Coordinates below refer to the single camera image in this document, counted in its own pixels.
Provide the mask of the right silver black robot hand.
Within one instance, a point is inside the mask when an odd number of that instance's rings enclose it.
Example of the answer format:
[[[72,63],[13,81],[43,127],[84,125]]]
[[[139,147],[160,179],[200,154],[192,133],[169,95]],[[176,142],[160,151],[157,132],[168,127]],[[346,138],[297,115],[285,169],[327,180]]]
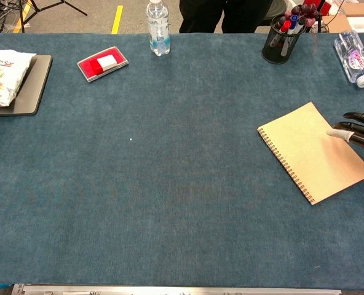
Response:
[[[357,123],[338,122],[328,129],[326,134],[364,148],[364,112],[347,112],[343,117],[357,121]]]

